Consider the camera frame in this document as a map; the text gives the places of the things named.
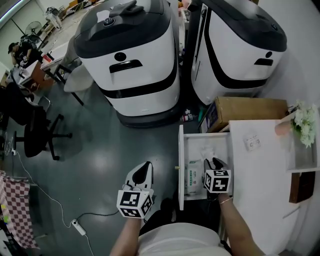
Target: cardboard box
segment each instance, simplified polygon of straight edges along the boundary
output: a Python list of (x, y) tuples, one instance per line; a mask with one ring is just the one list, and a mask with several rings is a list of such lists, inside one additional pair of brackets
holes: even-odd
[(217, 97), (200, 122), (200, 132), (217, 133), (230, 120), (282, 119), (287, 110), (287, 101), (282, 99)]

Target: gray floor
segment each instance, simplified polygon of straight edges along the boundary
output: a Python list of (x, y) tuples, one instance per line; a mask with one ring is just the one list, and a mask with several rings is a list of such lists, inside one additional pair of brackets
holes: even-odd
[[(85, 106), (65, 93), (60, 84), (54, 84), (45, 94), (52, 102), (47, 117), (54, 120), (59, 113), (64, 115), (56, 131), (72, 132), (73, 138), (54, 139), (60, 161), (53, 161), (49, 151), (26, 158), (22, 142), (17, 144), (17, 150), (34, 181), (62, 203), (66, 223), (86, 212), (115, 212), (117, 193), (127, 173), (145, 161), (151, 161), (154, 168), (156, 200), (152, 211), (159, 209), (162, 199), (172, 196), (178, 182), (174, 166), (178, 164), (179, 123), (151, 129), (124, 127), (96, 84), (78, 94)], [(196, 124), (186, 126), (187, 132), (196, 131)], [(24, 133), (24, 128), (10, 119), (8, 138), (15, 130), (18, 136)], [(26, 177), (18, 156), (13, 156), (13, 163), (14, 175)], [(10, 155), (5, 158), (4, 167), (12, 174)], [(64, 227), (57, 203), (37, 188), (31, 190), (30, 197), (35, 235), (48, 234), (37, 240), (41, 250), (31, 250), (30, 255), (91, 255), (86, 237), (73, 227)], [(80, 224), (87, 231), (95, 256), (109, 254), (124, 221), (119, 213), (81, 218)]]

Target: open drawer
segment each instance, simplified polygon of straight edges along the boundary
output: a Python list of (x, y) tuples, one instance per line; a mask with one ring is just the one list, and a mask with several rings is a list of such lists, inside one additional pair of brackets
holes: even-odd
[(207, 190), (203, 188), (198, 194), (185, 194), (185, 168), (189, 161), (202, 159), (201, 149), (212, 147), (216, 156), (228, 164), (231, 169), (231, 184), (229, 194), (233, 190), (233, 157), (232, 144), (229, 132), (219, 133), (192, 133), (184, 134), (184, 126), (179, 126), (179, 208), (184, 209), (184, 201), (207, 199)]

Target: robot lid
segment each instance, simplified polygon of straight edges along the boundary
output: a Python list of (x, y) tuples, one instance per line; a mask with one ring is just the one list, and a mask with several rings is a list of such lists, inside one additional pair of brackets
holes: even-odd
[(170, 25), (166, 0), (108, 0), (87, 12), (74, 36), (74, 49), (90, 59), (141, 46), (161, 37)]
[(280, 25), (249, 0), (201, 0), (248, 44), (275, 52), (285, 52), (287, 37)]

